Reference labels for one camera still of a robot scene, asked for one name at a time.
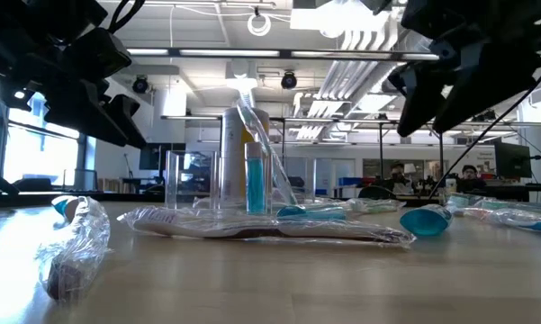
security camera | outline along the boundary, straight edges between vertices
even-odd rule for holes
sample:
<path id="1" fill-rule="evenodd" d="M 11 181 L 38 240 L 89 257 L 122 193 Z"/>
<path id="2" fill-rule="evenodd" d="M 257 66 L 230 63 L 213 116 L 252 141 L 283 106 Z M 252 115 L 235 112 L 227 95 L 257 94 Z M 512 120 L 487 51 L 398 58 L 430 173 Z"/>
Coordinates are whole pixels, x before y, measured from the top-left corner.
<path id="1" fill-rule="evenodd" d="M 283 89 L 291 90 L 296 87 L 297 83 L 298 81 L 296 80 L 296 76 L 294 76 L 294 72 L 286 71 L 284 72 L 284 77 L 282 78 L 280 85 L 282 85 Z"/>
<path id="2" fill-rule="evenodd" d="M 147 76 L 136 76 L 136 81 L 132 84 L 132 90 L 137 94 L 146 94 L 150 90 Z"/>

plastic bag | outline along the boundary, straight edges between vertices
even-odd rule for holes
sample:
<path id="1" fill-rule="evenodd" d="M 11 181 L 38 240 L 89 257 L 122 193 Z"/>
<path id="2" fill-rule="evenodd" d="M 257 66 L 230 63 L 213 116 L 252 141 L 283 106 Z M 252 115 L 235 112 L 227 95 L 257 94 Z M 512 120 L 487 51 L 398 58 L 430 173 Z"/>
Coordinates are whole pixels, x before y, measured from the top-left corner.
<path id="1" fill-rule="evenodd" d="M 296 197 L 294 196 L 294 191 L 290 186 L 288 176 L 282 167 L 280 158 L 272 148 L 272 145 L 270 145 L 270 139 L 264 131 L 262 122 L 260 122 L 254 111 L 252 111 L 252 107 L 250 105 L 250 101 L 247 100 L 247 96 L 240 93 L 240 97 L 242 100 L 238 102 L 238 111 L 240 114 L 240 119 L 244 123 L 244 127 L 247 129 L 250 135 L 252 135 L 256 142 L 262 143 L 262 148 L 266 155 L 272 159 L 272 178 L 276 184 L 276 187 L 278 187 L 280 194 L 283 196 L 284 202 L 290 205 L 295 205 L 297 201 Z"/>
<path id="2" fill-rule="evenodd" d="M 541 231 L 541 211 L 524 211 L 511 208 L 502 208 L 492 211 L 487 221 L 509 225 L 528 230 Z"/>
<path id="3" fill-rule="evenodd" d="M 393 199 L 374 200 L 367 198 L 348 199 L 347 204 L 350 211 L 359 212 L 361 214 L 396 212 L 406 205 L 405 202 L 399 202 Z"/>
<path id="4" fill-rule="evenodd" d="M 39 280 L 59 302 L 82 299 L 95 279 L 110 238 L 104 207 L 92 198 L 79 197 L 72 223 L 56 230 L 38 248 Z"/>
<path id="5" fill-rule="evenodd" d="M 400 248 L 407 248 L 416 239 L 410 233 L 358 221 L 277 220 L 232 210 L 169 210 L 149 206 L 127 212 L 118 221 L 133 230 L 203 239 L 270 238 Z"/>
<path id="6" fill-rule="evenodd" d="M 454 216 L 464 216 L 464 210 L 472 207 L 484 197 L 466 193 L 450 193 L 446 196 L 446 209 Z"/>

wooden tabletop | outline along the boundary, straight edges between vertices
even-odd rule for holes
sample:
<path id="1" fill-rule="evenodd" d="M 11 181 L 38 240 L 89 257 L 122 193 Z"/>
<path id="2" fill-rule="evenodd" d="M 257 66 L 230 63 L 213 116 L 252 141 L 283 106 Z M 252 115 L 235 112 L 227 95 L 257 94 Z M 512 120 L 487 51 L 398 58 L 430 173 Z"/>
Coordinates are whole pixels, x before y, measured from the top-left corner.
<path id="1" fill-rule="evenodd" d="M 0 212 L 0 323 L 541 323 L 541 234 L 455 219 L 411 250 L 160 238 L 115 221 L 138 204 L 104 206 L 113 252 L 73 307 L 34 260 L 61 217 Z"/>

person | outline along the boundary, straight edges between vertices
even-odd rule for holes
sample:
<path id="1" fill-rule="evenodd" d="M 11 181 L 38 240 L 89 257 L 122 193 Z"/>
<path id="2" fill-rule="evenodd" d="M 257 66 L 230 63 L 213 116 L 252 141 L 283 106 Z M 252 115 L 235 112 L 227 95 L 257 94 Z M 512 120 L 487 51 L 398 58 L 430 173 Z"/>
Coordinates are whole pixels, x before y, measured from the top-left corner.
<path id="1" fill-rule="evenodd" d="M 475 166 L 466 165 L 462 167 L 462 179 L 456 184 L 457 192 L 467 193 L 474 189 L 482 189 L 486 182 L 478 177 L 478 170 Z"/>
<path id="2" fill-rule="evenodd" d="M 404 176 L 404 164 L 396 161 L 391 164 L 392 192 L 395 194 L 412 194 L 412 181 Z"/>

computer monitor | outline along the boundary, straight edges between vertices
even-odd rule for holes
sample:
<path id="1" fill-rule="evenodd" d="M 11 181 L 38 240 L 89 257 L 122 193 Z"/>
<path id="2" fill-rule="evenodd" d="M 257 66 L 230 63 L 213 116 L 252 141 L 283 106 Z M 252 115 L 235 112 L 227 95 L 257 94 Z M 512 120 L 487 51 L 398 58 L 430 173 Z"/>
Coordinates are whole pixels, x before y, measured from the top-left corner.
<path id="1" fill-rule="evenodd" d="M 148 143 L 140 150 L 140 170 L 158 170 L 160 178 L 166 169 L 166 155 L 169 150 L 184 151 L 184 143 Z"/>
<path id="2" fill-rule="evenodd" d="M 504 177 L 532 177 L 530 148 L 508 143 L 494 143 L 496 175 Z"/>

